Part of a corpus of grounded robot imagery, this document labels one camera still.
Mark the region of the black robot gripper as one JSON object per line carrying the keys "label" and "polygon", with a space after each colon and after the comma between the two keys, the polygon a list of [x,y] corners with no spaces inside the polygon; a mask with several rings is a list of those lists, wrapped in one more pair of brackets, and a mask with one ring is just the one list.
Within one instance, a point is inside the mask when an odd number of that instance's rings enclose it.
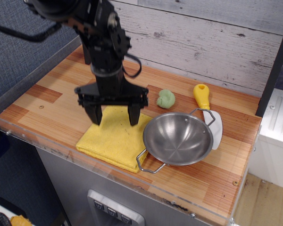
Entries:
{"label": "black robot gripper", "polygon": [[130,125],[137,125],[140,107],[148,103],[148,89],[129,83],[123,74],[110,77],[96,76],[96,82],[75,88],[78,103],[85,107],[85,112],[93,124],[100,125],[101,105],[128,106]]}

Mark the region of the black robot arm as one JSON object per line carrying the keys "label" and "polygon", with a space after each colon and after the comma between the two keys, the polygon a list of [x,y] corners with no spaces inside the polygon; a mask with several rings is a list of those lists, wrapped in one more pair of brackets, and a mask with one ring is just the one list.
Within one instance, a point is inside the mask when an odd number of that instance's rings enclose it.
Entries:
{"label": "black robot arm", "polygon": [[103,105],[128,107],[131,126],[138,124],[140,110],[148,105],[148,89],[131,84],[123,60],[129,57],[130,38],[121,28],[114,6],[108,0],[27,0],[36,14],[66,25],[79,35],[84,60],[90,65],[96,82],[75,89],[78,104],[91,121],[99,125]]}

